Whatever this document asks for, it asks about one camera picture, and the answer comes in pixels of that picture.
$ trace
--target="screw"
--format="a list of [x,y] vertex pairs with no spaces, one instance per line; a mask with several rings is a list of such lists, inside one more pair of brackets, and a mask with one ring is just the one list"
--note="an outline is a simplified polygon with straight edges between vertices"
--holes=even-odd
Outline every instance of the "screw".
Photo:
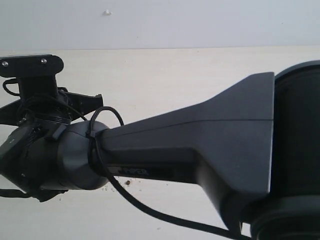
[[8,65],[9,65],[9,63],[8,63],[7,61],[3,61],[3,62],[2,62],[2,66],[3,66],[4,68],[8,67]]

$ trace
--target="white wall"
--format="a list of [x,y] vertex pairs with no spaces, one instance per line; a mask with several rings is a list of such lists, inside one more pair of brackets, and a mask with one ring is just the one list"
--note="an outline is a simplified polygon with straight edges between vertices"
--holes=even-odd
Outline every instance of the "white wall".
[[318,45],[319,8],[318,0],[2,0],[0,50]]
[[[320,59],[320,46],[45,52],[64,60],[65,69],[57,75],[59,86],[75,93],[103,94],[105,105],[118,109],[126,123],[202,102],[250,74],[278,73]],[[12,52],[0,51],[0,56],[8,54]],[[0,94],[1,106],[14,99],[4,91]],[[117,126],[109,113],[99,120]],[[0,140],[11,130],[0,126]],[[0,187],[10,186],[1,179]],[[127,190],[157,210],[223,226],[198,186],[136,179]],[[222,239],[153,219],[123,200],[109,184],[107,189],[70,191],[45,203],[0,198],[0,206],[3,240]]]

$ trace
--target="wooden surface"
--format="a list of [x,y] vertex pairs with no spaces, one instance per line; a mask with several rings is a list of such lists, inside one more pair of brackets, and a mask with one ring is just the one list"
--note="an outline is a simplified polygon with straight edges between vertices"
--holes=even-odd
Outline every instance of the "wooden surface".
[[[65,63],[57,75],[59,86],[74,93],[101,93],[104,104],[119,110],[125,123],[205,101],[250,74],[278,73],[320,59],[320,46],[45,52],[60,56]],[[0,56],[25,53],[0,51]],[[0,94],[1,106],[14,99],[4,91]],[[110,113],[103,113],[99,120],[110,127],[118,125]],[[0,141],[12,130],[0,126]],[[0,180],[0,187],[11,186]],[[164,213],[223,227],[196,185],[133,179],[126,188]],[[147,216],[109,184],[95,191],[70,191],[45,203],[0,198],[0,205],[3,240],[223,239]]]

